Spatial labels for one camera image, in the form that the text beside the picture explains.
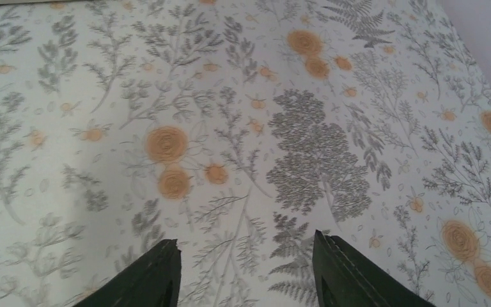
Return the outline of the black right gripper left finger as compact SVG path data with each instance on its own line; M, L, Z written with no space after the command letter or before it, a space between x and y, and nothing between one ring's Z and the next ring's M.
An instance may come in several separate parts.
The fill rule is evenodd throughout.
M164 239L76 307L176 307L181 270L177 240Z

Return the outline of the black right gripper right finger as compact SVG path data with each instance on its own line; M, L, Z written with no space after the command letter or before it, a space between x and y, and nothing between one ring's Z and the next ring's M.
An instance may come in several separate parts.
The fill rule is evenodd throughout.
M432 306L336 235L315 232L313 271L320 306Z

